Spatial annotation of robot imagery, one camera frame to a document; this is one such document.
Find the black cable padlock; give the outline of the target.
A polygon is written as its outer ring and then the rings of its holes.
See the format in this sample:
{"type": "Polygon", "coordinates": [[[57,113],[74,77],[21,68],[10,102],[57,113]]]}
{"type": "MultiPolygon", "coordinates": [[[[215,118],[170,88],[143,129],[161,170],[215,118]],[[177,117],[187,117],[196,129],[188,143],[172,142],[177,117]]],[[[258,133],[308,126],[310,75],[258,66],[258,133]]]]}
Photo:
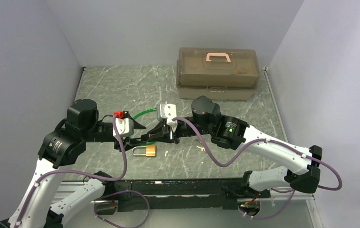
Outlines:
{"type": "Polygon", "coordinates": [[[146,146],[146,145],[152,145],[155,144],[155,142],[147,142],[139,138],[133,138],[132,136],[128,136],[125,138],[126,145],[130,146],[146,146]]]}

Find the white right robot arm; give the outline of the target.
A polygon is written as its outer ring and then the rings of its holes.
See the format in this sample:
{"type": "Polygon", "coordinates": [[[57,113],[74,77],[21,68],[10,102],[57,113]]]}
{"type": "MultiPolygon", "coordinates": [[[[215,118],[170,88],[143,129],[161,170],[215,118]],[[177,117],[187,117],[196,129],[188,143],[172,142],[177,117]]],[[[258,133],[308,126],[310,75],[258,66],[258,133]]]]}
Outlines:
{"type": "Polygon", "coordinates": [[[141,136],[144,142],[179,143],[183,137],[203,135],[211,143],[236,151],[227,163],[210,158],[220,167],[228,167],[244,151],[278,163],[278,168],[266,171],[247,171],[243,175],[240,191],[246,197],[270,188],[290,187],[295,191],[313,194],[319,187],[319,168],[322,149],[316,145],[306,148],[278,141],[246,121],[221,113],[220,106],[206,96],[191,103],[192,116],[178,117],[174,104],[161,104],[157,108],[158,125],[141,136]]]}

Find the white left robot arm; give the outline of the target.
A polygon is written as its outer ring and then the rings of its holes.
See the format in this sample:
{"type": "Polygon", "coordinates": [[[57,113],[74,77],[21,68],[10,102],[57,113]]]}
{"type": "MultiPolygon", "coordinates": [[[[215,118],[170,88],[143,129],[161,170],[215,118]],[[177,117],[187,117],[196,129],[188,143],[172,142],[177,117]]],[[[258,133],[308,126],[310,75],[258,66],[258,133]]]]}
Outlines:
{"type": "Polygon", "coordinates": [[[112,117],[112,122],[104,122],[94,100],[76,100],[67,117],[45,136],[30,185],[13,215],[0,221],[0,228],[61,228],[91,201],[107,200],[116,194],[115,183],[123,174],[112,177],[102,171],[81,172],[87,183],[53,203],[61,182],[67,173],[73,173],[72,165],[87,143],[113,143],[125,154],[132,148],[129,137],[134,130],[144,129],[128,111],[115,112],[112,117]]]}

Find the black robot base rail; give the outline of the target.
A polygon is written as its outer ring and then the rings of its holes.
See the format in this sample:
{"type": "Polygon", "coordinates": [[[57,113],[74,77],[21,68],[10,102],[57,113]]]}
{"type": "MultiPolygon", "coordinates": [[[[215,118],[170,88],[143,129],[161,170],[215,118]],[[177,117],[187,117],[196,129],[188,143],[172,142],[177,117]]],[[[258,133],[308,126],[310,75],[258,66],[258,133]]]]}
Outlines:
{"type": "Polygon", "coordinates": [[[119,180],[108,183],[101,202],[119,212],[145,209],[237,209],[246,201],[269,198],[270,191],[257,192],[241,178],[119,180]]]}

